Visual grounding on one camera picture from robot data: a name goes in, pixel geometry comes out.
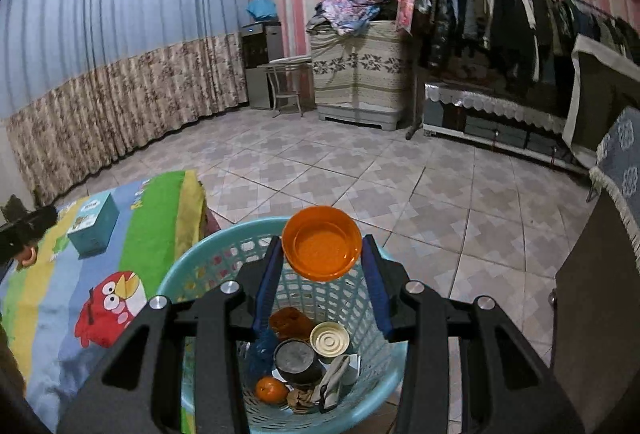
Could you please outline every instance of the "tissue box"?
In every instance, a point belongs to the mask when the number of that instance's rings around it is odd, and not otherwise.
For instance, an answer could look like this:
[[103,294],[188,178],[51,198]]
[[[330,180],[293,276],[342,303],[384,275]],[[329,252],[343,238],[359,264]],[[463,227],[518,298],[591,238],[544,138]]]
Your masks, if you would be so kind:
[[94,194],[80,207],[74,224],[66,232],[80,257],[105,251],[118,214],[110,191]]

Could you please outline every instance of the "bed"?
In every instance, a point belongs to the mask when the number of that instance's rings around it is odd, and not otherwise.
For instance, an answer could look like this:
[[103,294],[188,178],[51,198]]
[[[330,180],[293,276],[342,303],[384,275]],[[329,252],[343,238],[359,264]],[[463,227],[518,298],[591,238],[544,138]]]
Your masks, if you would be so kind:
[[207,233],[204,189],[194,171],[167,172],[111,195],[120,214],[106,251],[79,259],[66,237],[91,196],[82,198],[59,209],[37,262],[11,267],[0,283],[0,369],[52,432],[169,267]]

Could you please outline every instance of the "curtain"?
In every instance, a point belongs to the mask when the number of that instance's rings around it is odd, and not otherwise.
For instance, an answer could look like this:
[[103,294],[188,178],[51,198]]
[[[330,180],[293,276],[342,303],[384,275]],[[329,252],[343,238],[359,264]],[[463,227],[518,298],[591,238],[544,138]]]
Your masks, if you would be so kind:
[[44,202],[246,102],[248,0],[0,0],[0,117]]

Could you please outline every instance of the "black cylindrical container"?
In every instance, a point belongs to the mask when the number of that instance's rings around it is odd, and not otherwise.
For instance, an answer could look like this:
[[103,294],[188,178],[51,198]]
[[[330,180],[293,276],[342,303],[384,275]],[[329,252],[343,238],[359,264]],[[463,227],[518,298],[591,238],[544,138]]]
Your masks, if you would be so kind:
[[316,384],[322,379],[322,364],[307,342],[292,338],[278,345],[273,362],[281,376],[296,387]]

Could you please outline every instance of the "red bird cartoon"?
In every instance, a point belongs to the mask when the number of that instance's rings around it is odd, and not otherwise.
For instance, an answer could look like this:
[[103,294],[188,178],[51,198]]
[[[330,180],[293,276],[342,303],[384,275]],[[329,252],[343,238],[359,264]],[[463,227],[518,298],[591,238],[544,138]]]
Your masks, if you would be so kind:
[[89,347],[89,341],[110,348],[145,304],[145,288],[135,273],[112,273],[89,290],[74,335],[83,348]]

